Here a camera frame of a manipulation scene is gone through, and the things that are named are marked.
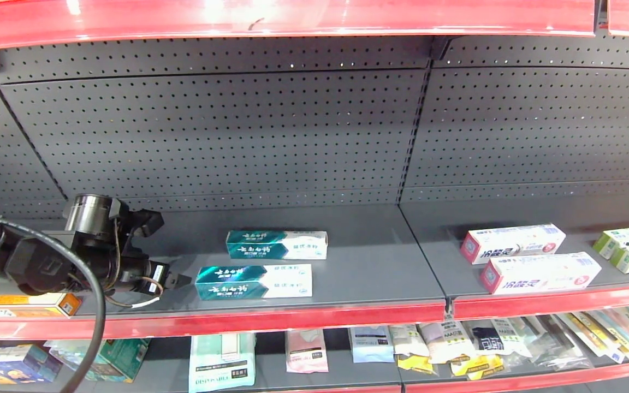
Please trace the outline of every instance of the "yellow package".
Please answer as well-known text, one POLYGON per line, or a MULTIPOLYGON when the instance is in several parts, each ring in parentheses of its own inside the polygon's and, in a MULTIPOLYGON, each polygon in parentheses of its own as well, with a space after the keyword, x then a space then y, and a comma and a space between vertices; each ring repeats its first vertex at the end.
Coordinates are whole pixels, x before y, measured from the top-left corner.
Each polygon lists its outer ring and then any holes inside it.
POLYGON ((504 361, 499 355, 482 355, 469 358, 461 356, 450 362, 450 369, 454 376, 467 376, 469 380, 487 378, 500 371, 504 371, 504 361))
POLYGON ((436 368, 434 364, 429 363, 427 356, 419 355, 396 355, 397 367, 402 370, 418 371, 419 373, 430 374, 437 376, 436 368))

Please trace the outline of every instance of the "white package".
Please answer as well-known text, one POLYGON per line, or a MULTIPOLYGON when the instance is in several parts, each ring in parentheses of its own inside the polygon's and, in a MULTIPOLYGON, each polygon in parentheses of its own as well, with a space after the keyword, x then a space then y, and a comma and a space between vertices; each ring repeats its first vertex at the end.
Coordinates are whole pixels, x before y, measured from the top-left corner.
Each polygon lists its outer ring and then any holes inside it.
POLYGON ((480 279, 492 294, 584 289, 601 271, 586 252, 492 258, 480 279))
POLYGON ((349 328, 354 363, 394 363, 395 351, 387 326, 349 328))
POLYGON ((471 264, 490 258, 554 254, 566 235, 552 224, 480 229, 467 232, 461 254, 471 264))
POLYGON ((415 324, 393 324, 390 326, 390 335, 395 355, 429 357, 429 348, 415 324))
POLYGON ((443 364, 460 356, 475 356, 474 346, 459 321, 419 324, 429 349, 429 363, 443 364))

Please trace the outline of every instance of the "plastic bag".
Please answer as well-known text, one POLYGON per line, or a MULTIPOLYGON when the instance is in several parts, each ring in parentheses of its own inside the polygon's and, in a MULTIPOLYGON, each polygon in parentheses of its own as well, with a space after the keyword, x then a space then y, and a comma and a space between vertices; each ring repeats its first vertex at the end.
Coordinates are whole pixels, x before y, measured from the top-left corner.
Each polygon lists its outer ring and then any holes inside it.
POLYGON ((559 371, 594 367, 554 316, 538 315, 520 319, 523 325, 514 324, 514 327, 519 331, 531 331, 524 343, 533 355, 531 361, 536 366, 552 367, 559 371))
POLYGON ((450 368, 454 376, 467 376, 469 380, 489 378, 509 371, 499 355, 480 355, 474 358, 462 356, 452 360, 450 368))
POLYGON ((328 373, 324 330, 289 330, 285 334, 288 373, 328 373))
POLYGON ((618 349, 629 360, 629 333, 601 310, 584 313, 596 321, 597 325, 608 333, 609 337, 618 345, 618 349))
POLYGON ((428 356, 396 355, 396 358, 397 358, 397 367, 401 368, 402 370, 417 371, 419 373, 435 375, 435 376, 438 375, 436 365, 429 363, 428 356))
POLYGON ((472 345, 477 355, 511 355, 517 353, 531 358, 531 352, 524 344, 509 319, 482 319, 465 321, 472 345))
POLYGON ((597 326, 596 321, 584 313, 557 314, 562 323, 569 328, 579 340, 584 343, 596 356, 608 356, 620 364, 625 360, 625 354, 619 345, 611 340, 604 329, 597 326))
POLYGON ((429 357, 429 349, 415 324, 394 324, 389 328, 395 355, 429 357))
POLYGON ((460 356, 475 356, 474 346, 459 321, 420 324, 422 338, 429 348, 430 363, 443 364, 460 356))

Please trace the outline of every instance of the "label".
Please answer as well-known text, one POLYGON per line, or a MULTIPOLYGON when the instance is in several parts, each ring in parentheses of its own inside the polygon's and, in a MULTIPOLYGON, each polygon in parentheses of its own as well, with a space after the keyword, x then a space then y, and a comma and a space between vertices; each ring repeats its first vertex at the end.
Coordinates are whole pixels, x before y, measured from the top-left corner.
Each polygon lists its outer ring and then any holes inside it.
MULTIPOLYGON (((164 265, 157 265, 157 269, 155 269, 155 274, 152 276, 154 281, 159 281, 159 278, 162 276, 162 272, 164 271, 164 265)), ((152 283, 150 284, 150 292, 155 293, 157 290, 157 285, 152 283)))

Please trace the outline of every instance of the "store shelf unit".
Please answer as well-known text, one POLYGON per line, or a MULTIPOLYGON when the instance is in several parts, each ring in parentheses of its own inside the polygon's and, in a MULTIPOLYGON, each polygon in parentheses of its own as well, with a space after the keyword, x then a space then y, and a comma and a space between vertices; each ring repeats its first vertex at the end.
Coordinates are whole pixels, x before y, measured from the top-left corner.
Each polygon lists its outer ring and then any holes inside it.
MULTIPOLYGON (((629 376, 629 363, 613 365, 612 361, 590 356, 595 368, 554 372, 523 364, 509 372, 478 381, 454 377, 447 365, 437 367, 437 376, 405 371, 392 363, 359 363, 352 361, 346 329, 327 329, 329 373, 297 374, 285 371, 284 333, 272 332, 257 335, 257 380, 254 386, 225 391, 307 391, 307 393, 492 393, 546 388, 554 385, 572 385, 629 376)), ((155 338, 145 361, 132 384, 90 382, 85 380, 80 393, 185 393, 189 380, 190 338, 155 338)), ((0 391, 56 391, 67 380, 70 371, 65 369, 53 384, 0 385, 0 391)))
POLYGON ((0 49, 132 38, 381 34, 591 37, 594 1, 0 2, 0 49))
MULTIPOLYGON (((105 336, 132 338, 187 336, 229 331, 333 328, 359 324, 399 324, 443 319, 445 299, 434 273, 414 241, 401 212, 392 205, 294 209, 176 212, 165 226, 135 245, 172 270, 195 279, 202 266, 254 263, 230 259, 229 229, 265 227, 329 232, 326 261, 312 264, 314 296, 298 299, 200 301, 192 283, 168 290, 162 299, 134 312, 109 309, 105 336)), ((30 221, 59 229, 60 221, 30 221)), ((259 261, 287 264, 292 261, 259 261)), ((120 301, 141 295, 118 294, 120 301)), ((0 339, 88 338, 94 305, 84 303, 72 319, 0 319, 0 339)))

